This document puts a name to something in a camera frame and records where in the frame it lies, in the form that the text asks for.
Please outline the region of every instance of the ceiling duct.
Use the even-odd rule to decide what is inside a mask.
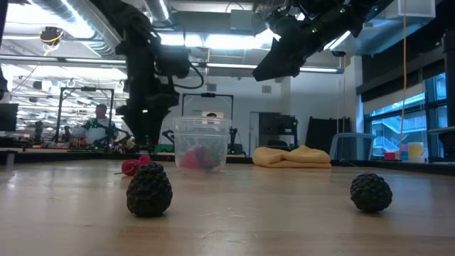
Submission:
[[[145,4],[154,21],[166,22],[171,17],[171,8],[167,0],[145,0]]]
[[[120,35],[108,24],[106,18],[88,0],[30,0],[32,4],[41,7],[53,15],[59,16],[65,22],[81,27],[88,25],[94,36],[86,38],[84,44],[103,58],[113,58],[115,46],[120,41]]]

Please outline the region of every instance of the clear plastic container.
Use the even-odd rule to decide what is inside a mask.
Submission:
[[[230,126],[229,119],[174,118],[177,167],[182,171],[221,171],[226,164]]]

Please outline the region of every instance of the black spiky ball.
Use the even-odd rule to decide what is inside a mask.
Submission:
[[[138,217],[160,216],[172,201],[172,187],[161,164],[139,167],[127,189],[128,210]]]
[[[392,191],[383,177],[376,174],[361,174],[350,185],[350,199],[359,210],[376,213],[389,207]]]

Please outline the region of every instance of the yellow towel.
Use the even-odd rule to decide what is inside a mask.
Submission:
[[[271,168],[330,168],[330,156],[321,150],[300,146],[287,152],[260,147],[253,153],[253,162]]]

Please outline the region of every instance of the wooden table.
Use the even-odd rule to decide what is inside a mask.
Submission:
[[[120,161],[15,165],[0,171],[2,256],[454,255],[455,178],[336,167],[188,176],[164,163],[174,199],[161,218],[126,208]],[[359,213],[361,172],[384,176],[392,205]]]

